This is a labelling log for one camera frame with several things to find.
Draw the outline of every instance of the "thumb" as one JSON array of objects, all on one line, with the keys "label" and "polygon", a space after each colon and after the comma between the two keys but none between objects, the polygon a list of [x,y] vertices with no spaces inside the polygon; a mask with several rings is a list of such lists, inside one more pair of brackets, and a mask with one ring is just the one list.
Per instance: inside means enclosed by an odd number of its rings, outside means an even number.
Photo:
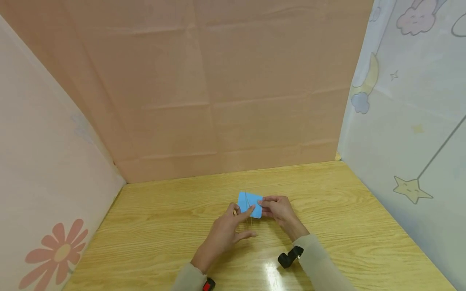
[{"label": "thumb", "polygon": [[237,234],[235,235],[234,243],[237,243],[237,242],[239,242],[239,241],[242,240],[242,239],[250,238],[250,237],[255,237],[255,236],[257,236],[257,233],[256,233],[255,231],[246,230],[246,231],[237,233]]},{"label": "thumb", "polygon": [[275,202],[275,201],[263,201],[263,200],[259,200],[258,203],[259,203],[260,206],[269,208],[269,209],[271,210],[271,209],[273,208],[273,206],[274,206],[277,202]]}]

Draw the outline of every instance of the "sleeve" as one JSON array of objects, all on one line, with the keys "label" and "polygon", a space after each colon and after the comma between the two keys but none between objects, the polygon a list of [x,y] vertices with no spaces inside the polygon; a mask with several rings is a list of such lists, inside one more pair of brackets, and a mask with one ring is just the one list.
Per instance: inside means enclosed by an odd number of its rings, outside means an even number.
[{"label": "sleeve", "polygon": [[299,263],[315,291],[355,291],[351,282],[338,270],[315,234],[298,238],[293,246],[304,249]]},{"label": "sleeve", "polygon": [[207,275],[191,264],[186,264],[175,280],[171,291],[202,291]]}]

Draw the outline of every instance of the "pink flower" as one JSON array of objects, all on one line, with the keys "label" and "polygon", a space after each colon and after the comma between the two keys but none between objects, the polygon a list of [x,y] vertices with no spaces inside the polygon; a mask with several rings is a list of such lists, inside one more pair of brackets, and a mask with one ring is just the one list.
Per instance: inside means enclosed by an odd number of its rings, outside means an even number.
[{"label": "pink flower", "polygon": [[429,31],[435,23],[433,13],[436,5],[436,0],[422,0],[422,2],[415,0],[413,5],[398,18],[397,27],[401,29],[401,33],[417,35]]},{"label": "pink flower", "polygon": [[19,288],[24,289],[37,280],[42,274],[42,278],[37,283],[34,291],[44,291],[52,278],[55,269],[58,268],[55,283],[57,285],[63,283],[68,275],[68,261],[76,265],[81,258],[80,251],[84,249],[86,243],[78,245],[84,240],[88,234],[88,230],[84,230],[80,235],[82,219],[76,219],[68,236],[65,238],[65,228],[62,223],[57,223],[52,233],[54,236],[46,235],[41,243],[48,249],[35,249],[26,255],[25,262],[28,264],[43,263],[31,272],[29,272],[21,280]]}]

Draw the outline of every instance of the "hand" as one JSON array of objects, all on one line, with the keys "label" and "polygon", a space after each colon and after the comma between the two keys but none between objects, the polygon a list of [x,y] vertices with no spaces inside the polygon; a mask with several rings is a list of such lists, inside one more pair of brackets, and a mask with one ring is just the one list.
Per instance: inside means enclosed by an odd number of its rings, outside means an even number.
[{"label": "hand", "polygon": [[267,196],[264,197],[262,201],[258,202],[262,206],[262,216],[275,219],[292,242],[309,234],[309,231],[293,211],[293,207],[291,206],[288,197]]},{"label": "hand", "polygon": [[236,227],[242,221],[245,221],[253,212],[255,205],[241,213],[240,207],[235,203],[230,203],[226,212],[217,218],[210,229],[209,235],[202,245],[198,248],[192,258],[191,264],[207,274],[210,266],[216,258],[225,251],[230,249],[235,243],[242,239],[255,237],[256,233],[251,230],[236,232]]}]

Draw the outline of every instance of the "red object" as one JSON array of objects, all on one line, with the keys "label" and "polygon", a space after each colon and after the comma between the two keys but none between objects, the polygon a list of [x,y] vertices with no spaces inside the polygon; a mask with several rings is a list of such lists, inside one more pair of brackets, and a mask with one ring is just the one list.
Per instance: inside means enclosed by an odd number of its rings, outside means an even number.
[{"label": "red object", "polygon": [[210,284],[209,284],[209,282],[206,282],[206,283],[204,284],[204,287],[202,288],[202,291],[210,291]]},{"label": "red object", "polygon": [[215,287],[215,281],[212,278],[207,278],[207,282],[202,287],[202,291],[212,291]]}]

